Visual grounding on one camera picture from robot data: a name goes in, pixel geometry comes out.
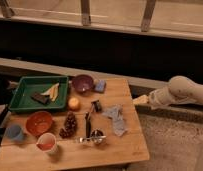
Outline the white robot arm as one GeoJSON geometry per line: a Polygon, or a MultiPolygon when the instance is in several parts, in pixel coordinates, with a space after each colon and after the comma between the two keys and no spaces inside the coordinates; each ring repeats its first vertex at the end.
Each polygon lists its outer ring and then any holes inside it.
{"type": "Polygon", "coordinates": [[[185,76],[172,77],[166,86],[151,91],[133,100],[135,105],[148,104],[152,109],[172,104],[203,105],[203,85],[185,76]]]}

